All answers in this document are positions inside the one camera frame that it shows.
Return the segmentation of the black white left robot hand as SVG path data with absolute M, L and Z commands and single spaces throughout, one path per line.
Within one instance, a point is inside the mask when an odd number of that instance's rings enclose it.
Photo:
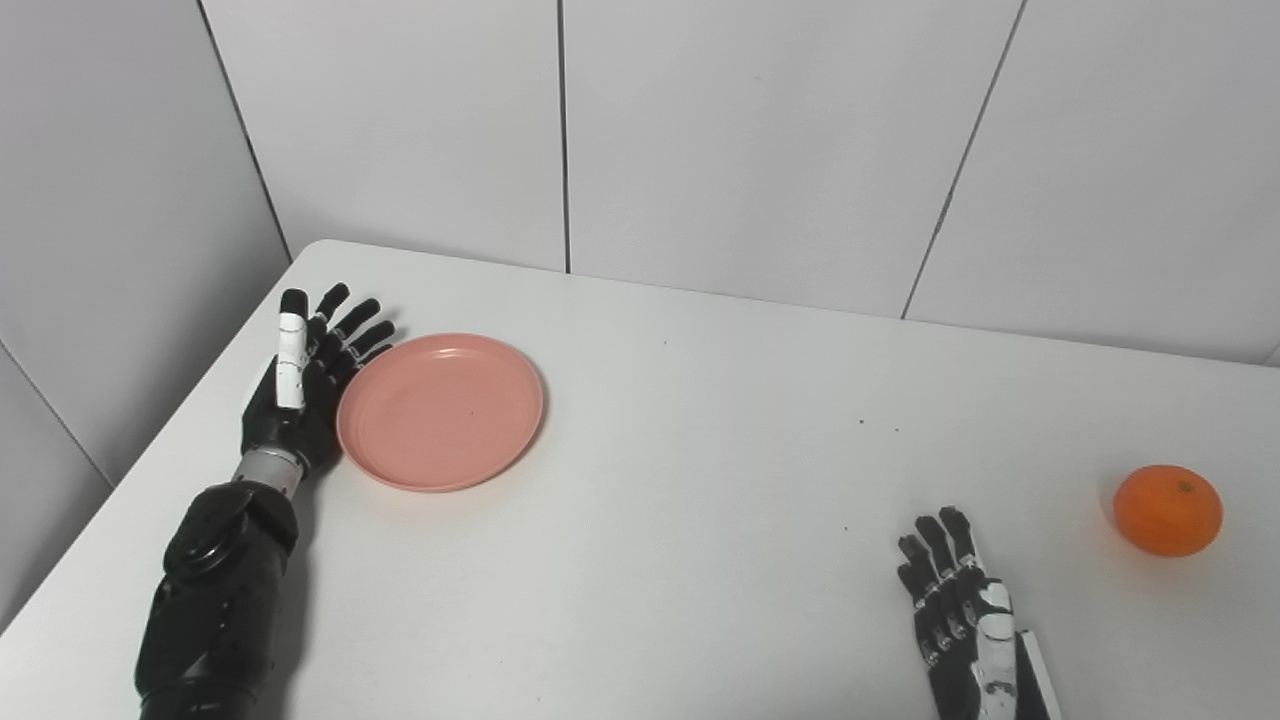
M 302 290 L 282 293 L 276 354 L 243 411 L 242 452 L 282 452 L 305 474 L 338 455 L 339 401 L 396 333 L 376 299 L 348 307 L 349 296 L 344 283 L 330 287 L 316 306 Z

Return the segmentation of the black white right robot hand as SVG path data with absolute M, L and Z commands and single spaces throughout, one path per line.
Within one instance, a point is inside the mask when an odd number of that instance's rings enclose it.
M 1009 588 L 991 575 L 968 516 L 922 515 L 899 538 L 897 575 L 941 719 L 1061 719 L 1041 646 L 1018 628 Z

